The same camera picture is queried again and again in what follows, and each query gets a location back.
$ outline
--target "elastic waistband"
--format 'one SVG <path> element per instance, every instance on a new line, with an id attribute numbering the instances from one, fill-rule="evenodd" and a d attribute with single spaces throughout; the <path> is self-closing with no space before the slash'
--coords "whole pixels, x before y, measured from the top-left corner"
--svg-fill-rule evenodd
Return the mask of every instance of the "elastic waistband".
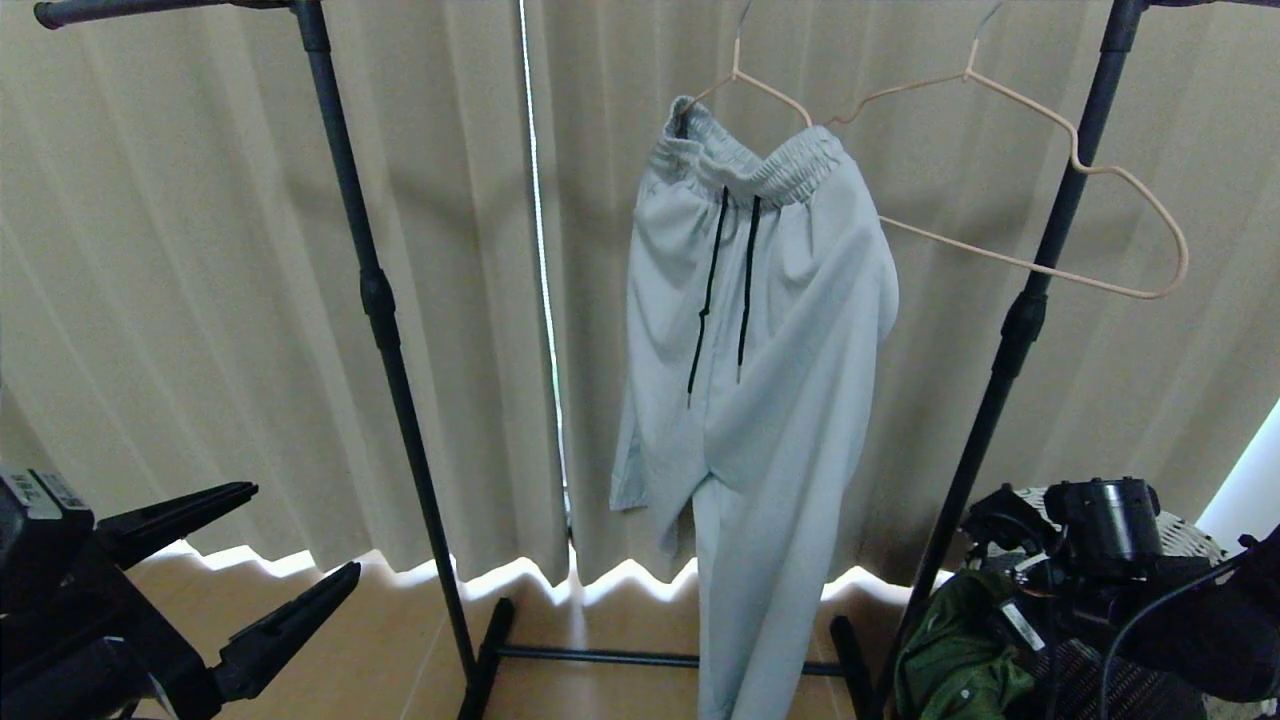
<path id="1" fill-rule="evenodd" d="M 805 128 L 762 159 L 739 142 L 710 110 L 692 102 L 687 95 L 671 105 L 662 138 L 654 147 L 650 165 L 668 181 L 694 177 L 709 197 L 718 199 L 722 188 L 740 202 L 760 197 L 774 205 L 804 202 L 847 158 L 840 138 L 823 126 Z M 678 128 L 685 123 L 685 137 Z"/>

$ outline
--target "black drawstring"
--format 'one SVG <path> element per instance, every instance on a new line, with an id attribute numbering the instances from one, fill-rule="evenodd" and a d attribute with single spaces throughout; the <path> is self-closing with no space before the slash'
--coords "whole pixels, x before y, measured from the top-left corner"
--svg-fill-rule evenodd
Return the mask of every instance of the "black drawstring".
<path id="1" fill-rule="evenodd" d="M 721 195 L 721 217 L 716 223 L 716 243 L 712 245 L 712 268 L 707 273 L 707 299 L 703 301 L 703 309 L 698 311 L 698 345 L 694 346 L 694 364 L 689 368 L 689 387 L 686 388 L 689 400 L 686 406 L 692 406 L 694 404 L 694 378 L 698 375 L 698 357 L 703 354 L 703 336 L 707 334 L 707 315 L 712 311 L 712 281 L 716 279 L 716 260 L 719 258 L 719 242 L 721 234 L 724 232 L 724 214 L 727 211 L 728 187 L 724 187 L 724 192 Z"/>
<path id="2" fill-rule="evenodd" d="M 737 382 L 742 382 L 742 354 L 746 350 L 746 319 L 751 315 L 751 260 L 755 256 L 755 231 L 760 227 L 760 196 L 751 204 L 751 232 L 746 236 L 746 287 L 742 288 L 742 325 L 737 331 Z"/>

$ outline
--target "rack foot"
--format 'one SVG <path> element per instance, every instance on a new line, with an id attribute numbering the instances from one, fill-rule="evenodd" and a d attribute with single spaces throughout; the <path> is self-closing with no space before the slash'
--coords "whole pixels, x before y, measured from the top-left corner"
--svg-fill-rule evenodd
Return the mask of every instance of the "rack foot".
<path id="1" fill-rule="evenodd" d="M 854 633 L 854 624 L 849 618 L 837 615 L 831 621 L 831 641 L 836 646 L 845 685 L 849 688 L 858 720 L 881 720 L 884 716 L 884 701 L 876 697 L 870 667 L 863 656 L 861 646 L 858 644 L 858 634 Z"/>
<path id="2" fill-rule="evenodd" d="M 476 671 L 467 682 L 467 694 L 462 698 L 458 720 L 484 717 L 485 707 L 489 705 L 489 693 L 493 692 L 493 682 L 498 676 L 498 662 L 502 660 L 498 648 L 507 644 L 507 635 L 511 634 L 511 626 L 515 621 L 516 605 L 506 597 L 499 600 L 489 619 L 489 629 L 485 630 L 484 642 L 480 643 Z"/>

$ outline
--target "beige clothes hanger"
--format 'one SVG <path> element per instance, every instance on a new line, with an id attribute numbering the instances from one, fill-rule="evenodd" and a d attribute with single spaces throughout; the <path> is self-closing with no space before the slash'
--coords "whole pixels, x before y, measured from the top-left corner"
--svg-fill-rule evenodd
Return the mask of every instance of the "beige clothes hanger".
<path id="1" fill-rule="evenodd" d="M 746 73 L 742 72 L 741 64 L 740 64 L 740 60 L 741 60 L 741 56 L 742 56 L 742 23 L 746 22 L 746 12 L 750 10 L 750 9 L 751 9 L 751 0 L 746 0 L 746 5 L 742 6 L 742 14 L 737 19 L 737 35 L 733 37 L 733 69 L 730 70 L 730 73 L 727 76 L 724 76 L 723 79 L 721 79 L 716 85 L 708 87 L 707 90 L 699 92 L 696 96 L 694 96 L 694 100 L 689 105 L 685 106 L 685 109 L 681 111 L 681 114 L 689 113 L 690 108 L 692 108 L 694 105 L 696 105 L 698 102 L 700 102 L 701 100 L 704 100 L 712 92 L 716 92 L 721 87 L 724 87 L 726 85 L 728 85 L 728 83 L 731 83 L 733 81 L 739 81 L 740 79 L 740 81 L 746 82 L 748 85 L 750 85 L 750 86 L 753 86 L 753 87 L 755 87 L 758 90 L 763 90 L 764 92 L 767 92 L 767 94 L 777 97 L 778 100 L 786 102 L 787 105 L 790 105 L 792 110 L 795 110 L 796 113 L 800 113 L 800 117 L 804 118 L 804 127 L 812 128 L 813 127 L 813 119 L 809 117 L 809 111 L 804 109 L 804 105 L 796 102 L 790 96 L 785 95 L 782 91 L 776 90 L 773 87 L 769 87 L 768 85 L 765 85 L 765 83 L 763 83 L 763 82 L 755 79 L 754 77 L 751 77 L 751 76 L 749 76 L 749 74 L 746 74 Z"/>
<path id="2" fill-rule="evenodd" d="M 1155 300 L 1155 299 L 1160 299 L 1160 297 L 1164 297 L 1164 296 L 1169 295 L 1170 292 L 1174 291 L 1175 287 L 1179 286 L 1179 283 L 1183 282 L 1183 278 L 1187 277 L 1187 269 L 1190 265 L 1190 252 L 1187 249 L 1187 237 L 1183 234 L 1181 228 L 1178 227 L 1178 223 L 1174 220 L 1172 215 L 1170 215 L 1169 210 L 1165 209 L 1164 204 L 1161 204 L 1160 200 L 1156 199 L 1156 196 L 1151 192 L 1151 190 L 1147 188 L 1146 184 L 1143 184 L 1138 178 L 1133 177 L 1133 174 L 1129 170 L 1126 170 L 1124 168 L 1110 167 L 1110 165 L 1091 167 L 1091 165 L 1085 165 L 1084 163 L 1082 163 L 1080 161 L 1080 155 L 1079 155 L 1080 137 L 1079 137 L 1079 135 L 1075 131 L 1075 126 L 1073 126 L 1070 123 L 1070 120 L 1068 120 L 1062 115 L 1059 115 L 1053 110 L 1050 110 L 1044 105 L 1041 105 L 1039 102 L 1037 102 L 1037 101 L 1034 101 L 1034 100 L 1032 100 L 1032 99 L 1029 99 L 1029 97 L 1027 97 L 1024 95 L 1020 95 L 1020 94 L 1018 94 L 1018 92 L 1015 92 L 1015 91 L 1005 87 L 1004 85 L 1000 85 L 998 82 L 996 82 L 996 81 L 993 81 L 993 79 L 991 79 L 991 78 L 988 78 L 988 77 L 986 77 L 986 76 L 983 76 L 983 74 L 980 74 L 980 73 L 978 73 L 977 70 L 973 69 L 974 60 L 978 56 L 978 42 L 979 42 L 980 37 L 982 37 L 982 29 L 983 29 L 983 27 L 986 27 L 987 20 L 989 20 L 991 17 L 996 14 L 996 10 L 998 10 L 1001 5 L 1004 5 L 1004 3 L 998 3 L 995 8 L 991 9 L 989 13 L 987 13 L 987 15 L 982 19 L 982 22 L 978 23 L 978 31 L 974 33 L 973 46 L 969 50 L 969 64 L 965 65 L 964 72 L 956 73 L 954 76 L 940 77 L 940 78 L 934 78 L 934 79 L 924 79 L 924 81 L 919 81 L 919 82 L 913 82 L 910 85 L 902 85 L 902 86 L 899 86 L 899 87 L 891 87 L 888 90 L 882 90 L 879 92 L 876 92 L 873 95 L 869 95 L 869 96 L 864 97 L 854 108 L 852 114 L 850 114 L 847 118 L 835 117 L 835 118 L 827 120 L 827 124 L 829 126 L 832 123 L 851 123 L 851 122 L 854 122 L 855 118 L 858 118 L 858 114 L 863 111 L 863 108 L 865 108 L 868 102 L 870 102 L 873 100 L 879 100 L 881 97 L 886 97 L 886 96 L 890 96 L 890 95 L 896 95 L 899 92 L 906 92 L 908 90 L 916 90 L 916 88 L 920 88 L 920 87 L 928 87 L 931 85 L 942 85 L 945 82 L 952 82 L 952 81 L 957 81 L 957 79 L 960 82 L 968 82 L 968 81 L 972 79 L 972 81 L 977 82 L 978 85 L 980 85 L 983 87 L 993 90 L 993 91 L 1004 95 L 1005 97 L 1009 97 L 1010 100 L 1014 100 L 1015 102 L 1019 102 L 1021 105 L 1025 105 L 1027 108 L 1030 108 L 1032 110 L 1036 110 L 1037 113 L 1047 117 L 1048 119 L 1053 120 L 1059 127 L 1061 127 L 1062 129 L 1065 129 L 1066 133 L 1071 138 L 1070 161 L 1071 161 L 1071 167 L 1075 168 L 1076 172 L 1084 173 L 1087 176 L 1094 176 L 1094 174 L 1119 176 L 1121 179 L 1124 179 L 1130 186 L 1133 186 L 1133 188 L 1138 191 L 1138 195 L 1142 195 L 1143 200 L 1146 200 L 1147 204 L 1151 205 L 1151 208 L 1156 210 L 1156 214 L 1160 215 L 1160 219 L 1164 220 L 1164 223 L 1165 223 L 1166 227 L 1169 227 L 1169 232 L 1172 233 L 1174 242 L 1178 246 L 1178 270 L 1174 272 L 1174 277 L 1172 277 L 1171 281 L 1169 281 L 1169 284 L 1166 284 L 1165 287 L 1162 287 L 1160 290 L 1156 290 L 1156 291 L 1134 290 L 1134 288 L 1130 288 L 1130 287 L 1124 287 L 1124 286 L 1108 283 L 1108 282 L 1105 282 L 1105 281 L 1098 281 L 1098 279 L 1088 278 L 1088 277 L 1084 277 L 1084 275 L 1078 275 L 1075 273 L 1068 273 L 1068 272 L 1064 272 L 1064 270 L 1059 270 L 1057 268 L 1048 268 L 1046 265 L 1039 265 L 1039 264 L 1036 264 L 1036 263 L 1030 263 L 1028 260 L 1023 260 L 1020 258 L 1012 258 L 1010 255 L 1002 255 L 1000 252 L 993 252 L 991 250 L 984 250 L 982 247 L 975 247 L 975 246 L 969 245 L 966 242 L 960 242 L 957 240 L 951 240 L 950 237 L 943 237 L 941 234 L 932 233 L 929 231 L 920 229 L 918 227 L 909 225 L 906 223 L 901 223 L 899 220 L 893 220 L 893 219 L 886 218 L 883 215 L 881 215 L 881 222 L 883 222 L 886 224 L 890 224 L 890 225 L 893 225 L 896 228 L 902 228 L 905 231 L 909 231 L 909 232 L 924 236 L 924 237 L 927 237 L 929 240 L 936 240 L 938 242 L 945 242 L 945 243 L 947 243 L 947 245 L 950 245 L 952 247 L 959 247 L 961 250 L 968 250 L 969 252 L 977 252 L 978 255 L 983 255 L 983 256 L 991 258 L 993 260 L 1000 260 L 1002 263 L 1009 263 L 1010 265 L 1018 265 L 1019 268 L 1025 268 L 1028 270 L 1036 270 L 1037 273 L 1044 273 L 1047 275 L 1053 275 L 1056 278 L 1062 278 L 1065 281 L 1070 281 L 1070 282 L 1075 282 L 1075 283 L 1080 283 L 1080 284 L 1087 284 L 1089 287 L 1097 287 L 1097 288 L 1106 290 L 1106 291 L 1110 291 L 1110 292 L 1115 292 L 1115 293 L 1119 293 L 1119 295 L 1124 295 L 1124 296 L 1128 296 L 1128 297 L 1137 297 L 1139 300 Z"/>

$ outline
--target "beige curtain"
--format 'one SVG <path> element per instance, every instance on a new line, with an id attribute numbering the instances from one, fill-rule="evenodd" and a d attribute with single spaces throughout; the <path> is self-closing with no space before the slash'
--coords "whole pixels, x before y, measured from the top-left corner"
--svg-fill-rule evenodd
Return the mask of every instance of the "beige curtain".
<path id="1" fill-rule="evenodd" d="M 744 69 L 815 119 L 876 90 L 957 72 L 977 3 L 754 4 Z M 566 469 L 584 579 L 625 557 L 669 578 L 643 515 L 607 510 L 626 373 L 623 291 L 635 183 L 675 95 L 728 70 L 741 4 L 531 0 L 550 299 Z M 1010 3 L 982 72 L 1079 117 L 1110 3 Z M 1133 474 L 1196 518 L 1280 395 L 1280 12 L 1152 9 L 1098 158 L 1149 181 L 1190 238 L 1171 299 L 1069 283 L 1015 386 L 975 491 Z M 800 129 L 741 86 L 710 105 L 764 154 Z M 1051 123 L 952 85 L 883 100 L 838 129 L 881 211 L 983 247 L 1034 255 L 1065 164 Z M 909 582 L 951 480 L 1025 273 L 888 231 L 901 282 L 872 430 L 845 497 L 832 573 L 860 562 Z M 1093 181 L 1062 266 L 1144 287 L 1172 272 L 1158 220 Z"/>
<path id="2" fill-rule="evenodd" d="M 428 560 L 293 17 L 49 32 L 4 5 L 5 455 L 100 515 L 257 482 L 202 550 Z M 562 578 L 518 17 L 325 10 L 460 575 L 527 556 Z"/>

